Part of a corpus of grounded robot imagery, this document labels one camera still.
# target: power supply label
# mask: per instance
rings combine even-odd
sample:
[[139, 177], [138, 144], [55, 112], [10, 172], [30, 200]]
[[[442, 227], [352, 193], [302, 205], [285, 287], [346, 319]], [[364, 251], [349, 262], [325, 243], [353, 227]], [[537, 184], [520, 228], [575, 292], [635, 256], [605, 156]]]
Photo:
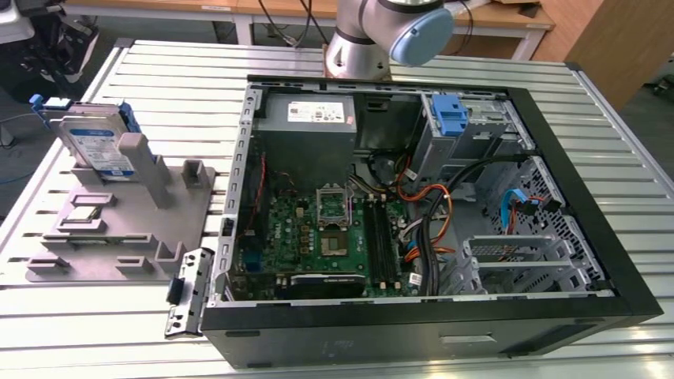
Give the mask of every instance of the power supply label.
[[345, 123], [345, 104], [294, 101], [288, 105], [290, 122], [337, 122]]

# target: blue drive bay latch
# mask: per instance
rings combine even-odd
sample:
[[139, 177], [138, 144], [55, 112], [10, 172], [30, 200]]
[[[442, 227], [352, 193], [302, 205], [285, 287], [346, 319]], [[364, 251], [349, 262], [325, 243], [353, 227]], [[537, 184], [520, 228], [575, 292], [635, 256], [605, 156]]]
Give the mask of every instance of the blue drive bay latch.
[[441, 123], [441, 133], [445, 137], [464, 134], [468, 126], [468, 108], [457, 95], [433, 95], [433, 114]]

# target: motherboard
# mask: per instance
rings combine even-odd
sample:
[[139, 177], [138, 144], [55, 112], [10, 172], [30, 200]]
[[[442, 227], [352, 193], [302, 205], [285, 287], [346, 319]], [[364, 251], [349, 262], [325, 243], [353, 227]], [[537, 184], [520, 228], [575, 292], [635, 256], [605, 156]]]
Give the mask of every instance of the motherboard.
[[[266, 246], [241, 254], [245, 272], [233, 277], [237, 299], [310, 296], [288, 293], [298, 287], [293, 277], [310, 280], [310, 274], [362, 281], [358, 297], [408, 295], [394, 240], [405, 204], [340, 195], [337, 191], [336, 196], [289, 194], [273, 199]], [[350, 291], [349, 285], [333, 287]]]

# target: slotted metal worktable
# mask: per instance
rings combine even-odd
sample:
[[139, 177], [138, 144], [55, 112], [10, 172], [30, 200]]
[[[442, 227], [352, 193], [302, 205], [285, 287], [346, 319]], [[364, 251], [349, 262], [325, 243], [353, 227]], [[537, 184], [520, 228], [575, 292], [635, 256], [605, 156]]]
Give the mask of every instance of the slotted metal worktable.
[[[85, 100], [126, 98], [169, 165], [220, 173], [202, 244], [216, 248], [250, 73], [322, 75], [322, 52], [137, 41], [117, 47]], [[440, 58], [393, 66], [400, 81], [524, 87], [577, 165], [667, 314], [547, 356], [324, 367], [288, 377], [671, 377], [674, 375], [674, 188], [585, 75], [559, 63]], [[178, 377], [234, 373], [206, 339], [166, 341], [166, 285], [30, 285], [26, 259], [77, 182], [58, 141], [0, 229], [0, 377]], [[344, 370], [341, 373], [324, 371]], [[256, 376], [281, 373], [257, 373]]]

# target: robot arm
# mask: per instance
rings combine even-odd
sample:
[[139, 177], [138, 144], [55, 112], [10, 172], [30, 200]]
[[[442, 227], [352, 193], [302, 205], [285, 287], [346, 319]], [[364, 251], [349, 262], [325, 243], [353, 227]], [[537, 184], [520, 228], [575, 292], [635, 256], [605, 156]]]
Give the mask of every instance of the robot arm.
[[444, 0], [341, 0], [326, 53], [333, 77], [382, 79], [389, 58], [406, 66], [429, 62], [453, 36]]

